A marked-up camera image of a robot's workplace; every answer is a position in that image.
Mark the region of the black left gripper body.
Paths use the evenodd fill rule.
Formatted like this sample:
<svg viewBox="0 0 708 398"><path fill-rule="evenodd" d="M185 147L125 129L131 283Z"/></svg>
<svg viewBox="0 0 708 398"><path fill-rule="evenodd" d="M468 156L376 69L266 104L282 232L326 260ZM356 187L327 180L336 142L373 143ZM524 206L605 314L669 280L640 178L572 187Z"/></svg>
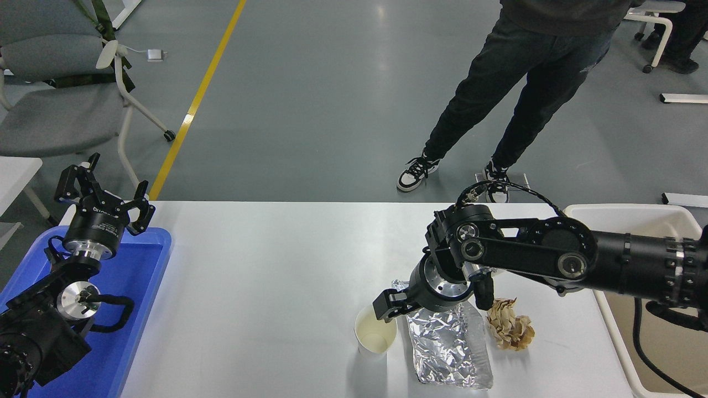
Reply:
<svg viewBox="0 0 708 398"><path fill-rule="evenodd" d="M116 211L123 199L111 192L95 194L78 200L76 213L63 238L63 247L74 251L79 242L94 242L117 251L127 225L127 212Z"/></svg>

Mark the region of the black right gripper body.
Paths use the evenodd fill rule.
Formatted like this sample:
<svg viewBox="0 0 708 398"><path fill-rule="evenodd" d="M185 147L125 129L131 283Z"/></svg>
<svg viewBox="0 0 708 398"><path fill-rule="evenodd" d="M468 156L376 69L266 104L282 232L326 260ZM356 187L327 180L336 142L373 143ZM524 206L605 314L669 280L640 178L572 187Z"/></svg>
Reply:
<svg viewBox="0 0 708 398"><path fill-rule="evenodd" d="M433 257L425 255L410 275L409 295L422 308L447 312L470 298L471 284L445 279Z"/></svg>

